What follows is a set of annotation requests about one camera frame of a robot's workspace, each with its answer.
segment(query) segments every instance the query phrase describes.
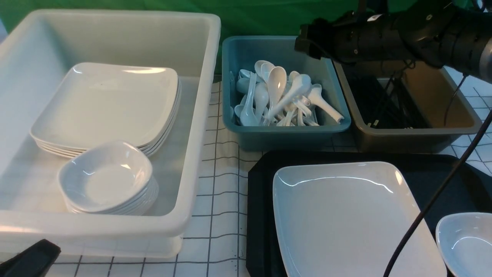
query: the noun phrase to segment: stack of plates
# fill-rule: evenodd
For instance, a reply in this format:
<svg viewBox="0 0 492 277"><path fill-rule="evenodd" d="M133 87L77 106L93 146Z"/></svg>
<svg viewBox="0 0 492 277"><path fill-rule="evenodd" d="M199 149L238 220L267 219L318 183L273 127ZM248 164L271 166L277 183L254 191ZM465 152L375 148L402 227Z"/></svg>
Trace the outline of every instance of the stack of plates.
<svg viewBox="0 0 492 277"><path fill-rule="evenodd" d="M82 153L58 173L69 212L142 215L154 204L159 185L149 159L124 141Z"/></svg>
<svg viewBox="0 0 492 277"><path fill-rule="evenodd" d="M41 149L66 158L114 140L151 156L176 119L179 83L169 68L78 64L32 126L31 136Z"/></svg>

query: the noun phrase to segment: white bowl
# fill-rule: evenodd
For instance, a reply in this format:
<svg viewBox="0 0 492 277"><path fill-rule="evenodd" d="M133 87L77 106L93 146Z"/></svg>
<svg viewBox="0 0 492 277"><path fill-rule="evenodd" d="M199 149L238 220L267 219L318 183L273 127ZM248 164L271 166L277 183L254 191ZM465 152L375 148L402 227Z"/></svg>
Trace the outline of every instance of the white bowl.
<svg viewBox="0 0 492 277"><path fill-rule="evenodd" d="M58 183L66 202L83 212L109 210L130 201L152 178L152 164L124 141L108 142L66 163Z"/></svg>
<svg viewBox="0 0 492 277"><path fill-rule="evenodd" d="M155 178L151 178L149 184L141 193L128 202L105 211L100 212L84 212L73 207L69 203L66 204L69 212L72 213L99 213L99 214L113 214L113 215L142 215L154 204L159 195L159 185Z"/></svg>
<svg viewBox="0 0 492 277"><path fill-rule="evenodd" d="M437 246L456 277L490 276L492 272L492 214L455 213L437 224Z"/></svg>

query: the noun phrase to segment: grid tablecloth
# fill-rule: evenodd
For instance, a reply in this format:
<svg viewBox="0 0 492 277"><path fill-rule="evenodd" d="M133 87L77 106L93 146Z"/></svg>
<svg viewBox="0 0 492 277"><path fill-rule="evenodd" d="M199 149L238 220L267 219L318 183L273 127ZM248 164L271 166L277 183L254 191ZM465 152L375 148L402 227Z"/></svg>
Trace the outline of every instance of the grid tablecloth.
<svg viewBox="0 0 492 277"><path fill-rule="evenodd" d="M459 82L461 74L450 70ZM492 107L491 87L469 79L462 87L482 120ZM491 175L492 128L468 163ZM474 136L462 136L442 154L460 157ZM337 134L326 151L357 152L352 134ZM61 256L48 277L248 277L246 270L247 172L263 153L243 152L222 121L220 83L213 85L193 217L177 257L134 259Z"/></svg>

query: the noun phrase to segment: plate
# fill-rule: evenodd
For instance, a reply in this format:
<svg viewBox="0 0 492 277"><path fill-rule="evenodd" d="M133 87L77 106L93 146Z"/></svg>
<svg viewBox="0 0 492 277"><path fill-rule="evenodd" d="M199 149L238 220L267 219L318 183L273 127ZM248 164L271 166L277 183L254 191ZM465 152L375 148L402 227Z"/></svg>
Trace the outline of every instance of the plate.
<svg viewBox="0 0 492 277"><path fill-rule="evenodd" d="M143 147L168 124L177 91L173 69L81 63L65 76L31 135L80 150L117 139Z"/></svg>
<svg viewBox="0 0 492 277"><path fill-rule="evenodd" d="M178 94L177 103L179 103L180 99L181 99L181 93ZM169 133L170 133L170 131L174 125L174 122L176 121L176 114L178 113L178 108L179 108L179 104L177 104L176 108L174 109L173 114L171 115L171 121L169 122L166 130L162 133L162 135L158 139L158 141L154 145L152 145L151 147L147 147L144 150L140 149L147 157L154 155L155 152L157 152L160 149L160 147L162 146L162 144L166 140L167 136L169 135ZM72 159L72 158L84 153L84 151L79 152L79 151L74 151L74 150L66 150L63 148L55 148L51 145L44 144L41 141L36 141L36 144L39 148L41 148L41 149L43 149L49 153L52 153L52 154L55 154L58 156L62 156L65 158L69 158L69 159Z"/></svg>
<svg viewBox="0 0 492 277"><path fill-rule="evenodd" d="M492 274L492 214L450 214L439 221L435 233L442 258L454 276Z"/></svg>
<svg viewBox="0 0 492 277"><path fill-rule="evenodd" d="M273 180L275 226L290 277L381 277L419 208L384 162L293 166ZM425 221L390 276L445 277Z"/></svg>

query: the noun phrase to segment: green curtain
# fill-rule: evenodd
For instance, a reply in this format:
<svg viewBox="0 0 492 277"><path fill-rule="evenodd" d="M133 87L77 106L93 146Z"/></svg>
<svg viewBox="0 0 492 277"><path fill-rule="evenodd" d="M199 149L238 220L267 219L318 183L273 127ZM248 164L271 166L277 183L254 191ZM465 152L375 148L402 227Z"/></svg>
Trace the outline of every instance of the green curtain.
<svg viewBox="0 0 492 277"><path fill-rule="evenodd" d="M389 0L389 9L405 10L415 1ZM220 17L222 42L233 35L296 35L300 24L318 17L334 20L357 5L358 0L0 0L0 18L10 32L30 12L46 8L204 12Z"/></svg>

